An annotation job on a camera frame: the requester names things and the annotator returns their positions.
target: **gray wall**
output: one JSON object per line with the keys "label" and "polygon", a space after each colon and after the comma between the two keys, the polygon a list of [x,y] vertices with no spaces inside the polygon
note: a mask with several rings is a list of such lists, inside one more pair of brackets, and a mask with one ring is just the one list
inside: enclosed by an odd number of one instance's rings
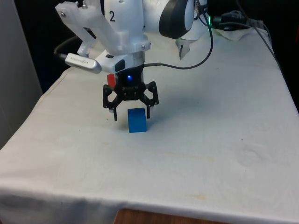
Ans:
{"label": "gray wall", "polygon": [[13,0],[0,0],[0,21],[1,149],[28,117],[42,91]]}

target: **silver connector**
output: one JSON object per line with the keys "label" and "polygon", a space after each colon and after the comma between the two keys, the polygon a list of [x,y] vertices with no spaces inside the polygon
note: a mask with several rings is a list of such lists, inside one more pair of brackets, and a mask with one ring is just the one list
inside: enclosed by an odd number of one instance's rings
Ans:
{"label": "silver connector", "polygon": [[95,74],[99,74],[102,71],[102,67],[96,60],[72,53],[67,55],[65,63],[71,67],[76,67]]}

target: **red button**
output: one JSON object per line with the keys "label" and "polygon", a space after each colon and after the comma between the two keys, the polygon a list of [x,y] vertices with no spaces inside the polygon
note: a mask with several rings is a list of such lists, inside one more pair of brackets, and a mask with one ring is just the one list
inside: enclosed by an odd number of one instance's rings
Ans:
{"label": "red button", "polygon": [[107,81],[108,81],[108,85],[111,88],[114,88],[116,86],[116,81],[115,81],[115,76],[114,74],[109,74],[107,75]]}

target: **dark background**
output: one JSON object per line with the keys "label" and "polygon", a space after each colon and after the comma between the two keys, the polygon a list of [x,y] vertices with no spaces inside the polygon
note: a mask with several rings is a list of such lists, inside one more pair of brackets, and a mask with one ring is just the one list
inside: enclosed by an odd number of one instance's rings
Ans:
{"label": "dark background", "polygon": [[[248,16],[268,26],[275,54],[299,110],[299,0],[239,0]],[[53,49],[74,34],[61,22],[55,6],[63,0],[15,0],[29,49],[43,91],[68,68],[56,59]],[[209,14],[220,15],[237,10],[234,0],[209,0]],[[80,43],[70,46],[76,52]]]}

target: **white cloth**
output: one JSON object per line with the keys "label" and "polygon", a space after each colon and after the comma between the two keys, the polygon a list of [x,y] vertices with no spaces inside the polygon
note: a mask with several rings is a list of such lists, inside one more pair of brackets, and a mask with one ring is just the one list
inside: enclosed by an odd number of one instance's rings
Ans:
{"label": "white cloth", "polygon": [[[147,63],[181,66],[209,51],[206,33],[179,61],[152,37]],[[160,104],[146,133],[102,106],[106,74],[68,69],[0,151],[3,224],[111,224],[132,208],[229,223],[299,223],[299,116],[252,31],[214,37],[193,70],[145,68]]]}

